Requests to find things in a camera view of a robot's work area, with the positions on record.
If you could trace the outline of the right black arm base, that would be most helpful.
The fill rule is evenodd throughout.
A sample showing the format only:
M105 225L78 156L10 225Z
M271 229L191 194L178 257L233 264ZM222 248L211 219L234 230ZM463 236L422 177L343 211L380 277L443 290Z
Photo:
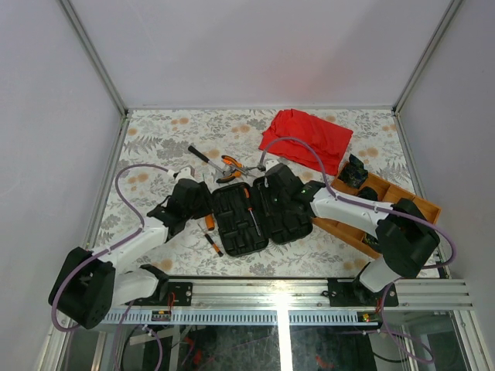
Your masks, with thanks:
M329 304L332 307L339 308L364 308L378 305L386 308L394 308L399 305L398 295L392 295L395 289L394 284L391 286L386 296L385 289L379 292L372 292L365 288L359 281L360 274L355 278L328 278L327 279L327 296Z

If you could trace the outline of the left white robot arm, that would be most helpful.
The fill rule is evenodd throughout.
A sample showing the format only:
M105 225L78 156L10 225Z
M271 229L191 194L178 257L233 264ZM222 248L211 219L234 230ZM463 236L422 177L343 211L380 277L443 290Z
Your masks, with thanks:
M114 306L170 303L174 293L164 271L152 264L134 270L130 266L183 232L188 221L210 212L206 183L180 179L172 195L148 212L134 233L93 251L76 247L68 253L48 297L52 313L61 312L91 329Z

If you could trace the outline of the small orange black screwdriver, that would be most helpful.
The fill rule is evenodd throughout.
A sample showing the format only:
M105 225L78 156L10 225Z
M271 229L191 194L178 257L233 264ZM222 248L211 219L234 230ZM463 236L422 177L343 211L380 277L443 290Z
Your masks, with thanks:
M220 248L217 246L217 244L213 241L212 237L208 233L205 233L204 236L207 239L208 243L213 247L213 249L215 250L216 254L219 257L223 257L224 256L224 253L220 250Z

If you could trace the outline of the black plastic tool case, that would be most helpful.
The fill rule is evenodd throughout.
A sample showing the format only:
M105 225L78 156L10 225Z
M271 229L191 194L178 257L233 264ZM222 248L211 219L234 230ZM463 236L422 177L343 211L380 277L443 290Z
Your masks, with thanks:
M257 234L248 212L243 188L251 194L254 215L261 230ZM313 230L310 216L279 213L268 204L268 187L263 178L252 185L239 182L212 193L213 216L226 254L241 257L265 249L269 243L285 244L307 237Z

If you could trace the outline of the large orange handled screwdriver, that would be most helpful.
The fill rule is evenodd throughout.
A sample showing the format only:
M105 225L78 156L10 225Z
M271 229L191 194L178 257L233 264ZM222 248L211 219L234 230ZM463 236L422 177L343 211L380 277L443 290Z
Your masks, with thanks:
M246 187L243 188L243 193L244 193L244 198L245 198L245 202L247 205L247 210L248 210L249 214L251 215L251 218L254 222L254 227L256 229L257 234L261 237L261 230L259 228L258 221L255 218L254 210L253 210L253 207L251 204L251 194L249 193L249 191Z

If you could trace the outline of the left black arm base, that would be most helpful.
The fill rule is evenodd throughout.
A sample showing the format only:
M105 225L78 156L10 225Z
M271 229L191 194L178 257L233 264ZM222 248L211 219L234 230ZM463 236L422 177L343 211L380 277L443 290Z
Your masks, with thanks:
M193 298L192 282L170 281L169 276L151 264L143 264L141 269L148 271L158 279L158 284L153 294L136 300L138 305L167 307L190 306Z

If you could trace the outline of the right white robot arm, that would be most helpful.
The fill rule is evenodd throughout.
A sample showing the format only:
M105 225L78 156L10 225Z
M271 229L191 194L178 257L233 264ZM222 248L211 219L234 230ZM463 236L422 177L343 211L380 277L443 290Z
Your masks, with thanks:
M440 243L435 226L409 199L385 203L341 193L325 182L303 183L285 164L265 166L272 205L311 218L334 220L378 242L379 258L365 266L352 287L354 299L369 305L399 278L415 278Z

